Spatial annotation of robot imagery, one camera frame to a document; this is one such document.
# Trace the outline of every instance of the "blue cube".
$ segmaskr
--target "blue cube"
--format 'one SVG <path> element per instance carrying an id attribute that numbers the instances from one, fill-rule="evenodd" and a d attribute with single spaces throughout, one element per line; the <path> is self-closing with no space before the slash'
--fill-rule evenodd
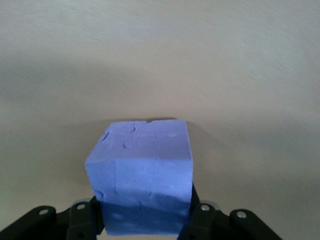
<path id="1" fill-rule="evenodd" d="M 177 236 L 188 222 L 193 160 L 184 120 L 114 122 L 85 166 L 108 235 Z"/>

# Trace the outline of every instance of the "black bracket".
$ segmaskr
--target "black bracket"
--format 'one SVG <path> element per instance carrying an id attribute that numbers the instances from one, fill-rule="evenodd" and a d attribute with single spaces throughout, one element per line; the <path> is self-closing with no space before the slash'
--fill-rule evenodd
<path id="1" fill-rule="evenodd" d="M 259 217 L 245 209 L 225 215 L 210 202 L 200 202 L 194 186 L 189 222 L 177 240 L 281 240 Z M 39 206 L 0 232 L 0 240 L 96 240 L 104 229 L 96 197 L 56 213 Z"/>
<path id="2" fill-rule="evenodd" d="M 39 206 L 0 232 L 0 240 L 96 240 L 104 229 L 96 197 L 56 213 L 52 206 Z"/>

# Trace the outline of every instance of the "metal screw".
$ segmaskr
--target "metal screw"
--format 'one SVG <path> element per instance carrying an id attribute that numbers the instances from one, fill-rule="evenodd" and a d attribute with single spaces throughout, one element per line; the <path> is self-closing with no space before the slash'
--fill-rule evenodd
<path id="1" fill-rule="evenodd" d="M 210 210 L 210 207 L 209 207 L 207 204 L 202 204 L 202 205 L 201 205 L 201 210 L 202 210 L 202 211 L 209 211 L 209 210 Z"/>
<path id="2" fill-rule="evenodd" d="M 47 214 L 48 212 L 49 212 L 48 209 L 43 209 L 43 210 L 41 210 L 41 211 L 39 212 L 39 215 L 45 215 L 45 214 Z"/>
<path id="3" fill-rule="evenodd" d="M 80 204 L 80 205 L 78 205 L 78 206 L 76 207 L 76 209 L 81 210 L 81 209 L 84 209 L 85 207 L 86 207 L 86 205 Z"/>
<path id="4" fill-rule="evenodd" d="M 247 218 L 247 214 L 245 214 L 243 211 L 238 211 L 236 213 L 236 215 L 241 219 L 246 219 Z"/>

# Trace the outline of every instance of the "white wall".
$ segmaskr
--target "white wall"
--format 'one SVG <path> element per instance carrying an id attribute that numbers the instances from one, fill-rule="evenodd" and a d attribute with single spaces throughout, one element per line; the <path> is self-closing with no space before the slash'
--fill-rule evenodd
<path id="1" fill-rule="evenodd" d="M 0 229 L 92 196 L 103 130 L 154 118 L 188 121 L 202 199 L 319 239 L 319 1 L 1 3 Z"/>

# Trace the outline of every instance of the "screw hole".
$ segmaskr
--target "screw hole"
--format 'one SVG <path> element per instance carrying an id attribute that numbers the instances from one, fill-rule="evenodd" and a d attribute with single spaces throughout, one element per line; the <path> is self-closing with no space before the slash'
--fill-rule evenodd
<path id="1" fill-rule="evenodd" d="M 85 235 L 84 232 L 79 232 L 78 235 L 77 235 L 77 237 L 78 237 L 79 239 L 83 239 L 85 236 L 86 236 L 86 235 Z"/>

